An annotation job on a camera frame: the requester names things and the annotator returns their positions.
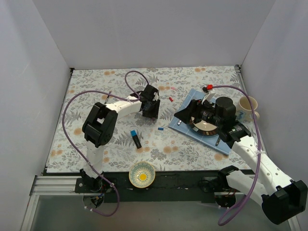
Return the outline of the black blue highlighter pen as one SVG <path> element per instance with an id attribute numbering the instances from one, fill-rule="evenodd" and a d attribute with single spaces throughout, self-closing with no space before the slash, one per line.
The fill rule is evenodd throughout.
<path id="1" fill-rule="evenodd" d="M 130 133 L 131 133 L 131 136 L 133 138 L 133 141 L 134 141 L 137 149 L 140 149 L 142 147 L 142 145 L 140 143 L 140 140 L 139 140 L 139 137 L 137 135 L 137 132 L 135 130 L 131 130 Z"/>

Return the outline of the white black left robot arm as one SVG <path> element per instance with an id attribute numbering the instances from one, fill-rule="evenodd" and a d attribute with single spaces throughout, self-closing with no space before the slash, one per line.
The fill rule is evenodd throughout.
<path id="1" fill-rule="evenodd" d="M 87 165 L 80 170 L 83 184 L 93 193 L 102 188 L 103 153 L 111 140 L 117 120 L 132 113 L 142 112 L 143 117 L 157 119 L 159 90 L 147 85 L 143 91 L 132 93 L 115 103 L 96 103 L 86 118 L 82 131 L 86 140 Z"/>

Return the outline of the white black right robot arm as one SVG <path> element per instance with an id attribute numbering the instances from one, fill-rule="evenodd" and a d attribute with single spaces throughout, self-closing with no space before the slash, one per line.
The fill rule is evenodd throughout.
<path id="1" fill-rule="evenodd" d="M 235 116 L 236 108 L 228 97 L 219 97 L 214 103 L 207 99 L 191 100 L 188 106 L 174 114 L 184 124 L 204 121 L 218 128 L 220 139 L 236 152 L 254 171 L 251 179 L 231 168 L 218 178 L 223 191 L 238 189 L 260 204 L 266 217 L 274 224 L 305 211 L 308 187 L 283 173 L 270 158 L 261 152 L 250 131 Z"/>

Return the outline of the light blue checkered napkin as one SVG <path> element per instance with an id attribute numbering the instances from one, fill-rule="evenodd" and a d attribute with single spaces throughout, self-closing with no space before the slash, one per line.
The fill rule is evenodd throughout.
<path id="1" fill-rule="evenodd" d="M 204 96 L 205 94 L 203 92 L 191 89 L 178 111 L 186 108 L 191 100 L 199 100 L 200 103 L 202 103 Z M 178 121 L 179 119 L 174 117 L 169 124 L 169 127 L 184 135 L 194 138 L 196 141 L 199 141 L 208 147 L 220 151 L 225 155 L 230 154 L 231 148 L 235 141 L 239 141 L 241 137 L 250 134 L 249 131 L 244 128 L 244 126 L 238 120 L 236 120 L 234 125 L 217 127 L 218 134 L 214 136 L 204 136 L 195 132 L 190 128 L 189 123 L 184 124 L 181 122 L 181 124 L 178 126 Z M 215 146 L 218 137 L 220 137 L 220 142 L 218 146 Z"/>

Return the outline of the cream painted mug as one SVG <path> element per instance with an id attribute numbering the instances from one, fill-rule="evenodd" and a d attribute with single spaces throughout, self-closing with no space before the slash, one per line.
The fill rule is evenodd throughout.
<path id="1" fill-rule="evenodd" d="M 257 107 L 258 103 L 253 97 L 241 97 L 236 106 L 237 120 L 239 120 L 240 122 L 253 122 L 254 119 L 252 109 L 254 110 L 255 118 L 259 119 L 260 115 L 257 112 Z"/>

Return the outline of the striped rim cream plate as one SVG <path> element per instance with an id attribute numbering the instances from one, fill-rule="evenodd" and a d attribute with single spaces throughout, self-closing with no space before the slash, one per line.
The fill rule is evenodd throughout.
<path id="1" fill-rule="evenodd" d="M 214 136 L 218 134 L 218 128 L 212 124 L 209 124 L 203 120 L 199 123 L 194 123 L 194 117 L 191 117 L 189 121 L 189 126 L 195 132 L 204 135 L 204 136 Z"/>

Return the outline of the floral patterned tablecloth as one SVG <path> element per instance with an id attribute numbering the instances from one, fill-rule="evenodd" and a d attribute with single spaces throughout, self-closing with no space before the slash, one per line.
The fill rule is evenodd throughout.
<path id="1" fill-rule="evenodd" d="M 78 173 L 85 167 L 82 155 L 86 153 L 86 141 L 82 125 L 93 105 L 113 103 L 117 96 L 127 97 L 133 90 L 143 90 L 147 83 L 159 89 L 158 119 L 151 120 L 140 113 L 119 119 L 103 153 L 105 172 L 128 171 L 139 161 L 151 163 L 158 171 L 220 170 L 230 165 L 248 169 L 236 153 L 224 155 L 169 128 L 173 115 L 191 89 L 199 90 L 205 84 L 212 84 L 216 86 L 216 96 L 230 97 L 234 103 L 242 96 L 238 67 L 199 66 L 141 68 L 136 73 L 128 69 L 74 70 L 64 100 L 68 110 L 65 117 L 60 118 L 54 135 L 47 173 Z M 131 130 L 137 132 L 140 149 L 133 141 Z"/>

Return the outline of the yellow centre patterned bowl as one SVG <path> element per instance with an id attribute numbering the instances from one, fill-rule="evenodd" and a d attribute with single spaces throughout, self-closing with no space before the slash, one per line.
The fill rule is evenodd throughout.
<path id="1" fill-rule="evenodd" d="M 155 168 L 145 161 L 135 163 L 128 174 L 130 183 L 140 189 L 149 187 L 153 183 L 155 176 Z"/>

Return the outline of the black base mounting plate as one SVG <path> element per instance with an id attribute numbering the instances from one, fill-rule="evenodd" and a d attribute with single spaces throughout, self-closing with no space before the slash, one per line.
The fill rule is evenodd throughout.
<path id="1" fill-rule="evenodd" d="M 121 202 L 177 202 L 199 201 L 217 203 L 230 207 L 240 200 L 242 194 L 218 183 L 218 171 L 158 171 L 154 182 L 145 189 L 132 185 L 128 172 L 106 172 L 104 176 L 112 182 L 119 197 L 106 182 L 91 189 L 78 178 L 75 192 L 87 195 L 104 194 L 105 203 Z"/>

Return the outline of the aluminium frame rail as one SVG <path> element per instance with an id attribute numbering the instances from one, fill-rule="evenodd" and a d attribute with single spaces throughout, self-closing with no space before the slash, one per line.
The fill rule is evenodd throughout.
<path id="1" fill-rule="evenodd" d="M 21 231 L 31 229 L 40 196 L 80 195 L 75 192 L 76 176 L 35 176 Z"/>

